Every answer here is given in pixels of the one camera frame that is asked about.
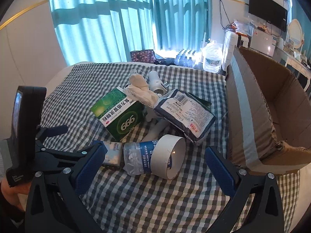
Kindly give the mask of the person's left hand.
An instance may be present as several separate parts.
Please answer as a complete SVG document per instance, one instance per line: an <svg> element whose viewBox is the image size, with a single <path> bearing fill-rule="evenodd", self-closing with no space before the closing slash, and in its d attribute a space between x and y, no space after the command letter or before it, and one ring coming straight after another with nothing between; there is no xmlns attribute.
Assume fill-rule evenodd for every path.
<svg viewBox="0 0 311 233"><path fill-rule="evenodd" d="M28 195L30 187L31 182L22 183L20 185L10 187L5 177L1 181L1 192L6 201L8 201L10 205L17 207L22 212L24 212L25 209L22 206L18 195L19 194Z"/></svg>

